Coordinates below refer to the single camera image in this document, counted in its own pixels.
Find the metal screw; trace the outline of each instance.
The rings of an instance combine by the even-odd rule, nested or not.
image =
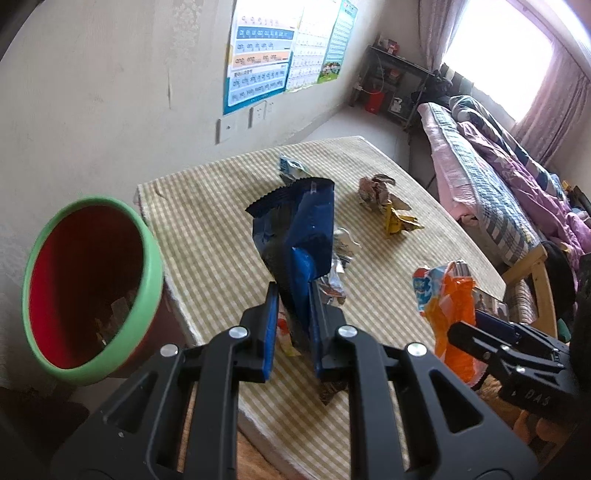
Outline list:
[[[425,353],[427,353],[427,347],[422,343],[411,343],[407,347],[407,351],[412,356],[423,356]]]
[[[337,333],[343,338],[353,338],[358,332],[357,328],[352,325],[343,325],[342,327],[339,327]]]
[[[246,330],[244,327],[232,327],[228,330],[228,334],[232,337],[232,338],[244,338],[246,335],[248,335],[248,330]]]
[[[174,343],[167,343],[160,348],[160,355],[175,356],[178,353],[178,347]]]

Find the blanket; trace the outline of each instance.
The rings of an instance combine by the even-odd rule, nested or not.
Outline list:
[[[453,97],[450,106],[458,131],[506,182],[534,225],[558,246],[566,247],[576,272],[580,257],[591,252],[591,230],[571,211],[560,183],[472,97]]]
[[[541,233],[506,183],[460,134],[448,109],[424,103],[418,111],[429,137],[436,171],[441,165],[446,166],[440,172],[441,179],[453,187],[453,201],[478,219],[478,227],[496,245],[502,260],[514,265],[540,243]],[[442,162],[444,157],[450,157],[451,163],[455,159],[461,172],[450,171],[448,163]]]

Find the green bowl rim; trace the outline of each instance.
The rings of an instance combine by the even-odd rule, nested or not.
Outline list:
[[[31,277],[33,276],[33,267],[35,266],[39,252],[57,224],[71,213],[89,206],[113,207],[126,214],[133,221],[139,231],[144,249],[142,278],[139,283],[134,305],[129,311],[129,316],[115,338],[109,342],[105,349],[92,360],[79,367],[59,368],[53,365],[41,353],[33,335],[31,319],[29,317]],[[158,309],[162,295],[163,281],[162,259],[156,240],[140,215],[133,208],[120,200],[102,196],[86,197],[69,204],[57,212],[43,228],[33,245],[33,250],[29,255],[25,269],[25,277],[22,285],[22,321],[33,354],[45,370],[65,382],[75,385],[88,385],[102,380],[120,368],[141,343]]]

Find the checkered tablecloth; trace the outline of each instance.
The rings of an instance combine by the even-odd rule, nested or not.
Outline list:
[[[406,172],[361,137],[270,148],[185,170],[139,186],[142,214],[160,245],[166,282],[190,341],[208,342],[264,301],[272,280],[251,238],[245,208],[282,186],[279,155],[301,160],[314,176],[335,181],[335,221],[361,244],[345,275],[348,323],[380,342],[433,346],[417,313],[414,270],[463,258],[480,288],[503,298],[505,284],[443,208]],[[384,173],[425,230],[386,238],[382,217],[358,202],[359,178]],[[275,350],[271,380],[242,384],[243,432],[287,476],[349,478],[348,399],[325,407],[310,364]]]

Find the trash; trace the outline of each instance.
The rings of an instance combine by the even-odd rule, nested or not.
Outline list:
[[[324,303],[331,304],[334,299],[339,305],[345,303],[347,294],[339,274],[345,273],[345,269],[360,248],[361,246],[353,240],[349,231],[344,228],[335,229],[330,271],[318,279],[318,287],[325,295]]]
[[[396,181],[387,175],[374,175],[371,179],[362,177],[359,179],[358,195],[360,203],[373,212],[384,214],[384,226],[387,235],[393,235],[401,231],[411,232],[423,229],[418,218],[412,215],[401,215],[396,210],[411,210],[408,203],[400,197],[388,191],[388,186],[396,185]]]
[[[285,185],[290,185],[296,180],[307,179],[312,175],[301,161],[281,155],[279,157],[279,176]]]
[[[115,338],[129,315],[129,307],[133,306],[137,289],[129,290],[125,297],[120,297],[111,304],[112,314],[107,321],[95,318],[96,339],[100,347],[105,348]]]
[[[475,385],[486,369],[476,360],[447,341],[447,331],[456,322],[476,325],[472,290],[476,281],[463,260],[413,274],[413,289],[419,314],[427,319],[435,336],[435,355],[469,386]]]
[[[335,183],[311,177],[280,187],[248,206],[252,239],[275,278],[296,348],[309,351],[311,281],[332,266]]]
[[[279,309],[277,311],[277,342],[279,342],[281,350],[283,350],[287,356],[300,356],[301,353],[299,353],[291,343],[288,315],[289,314],[285,311],[285,307],[283,306],[283,302],[279,299]]]

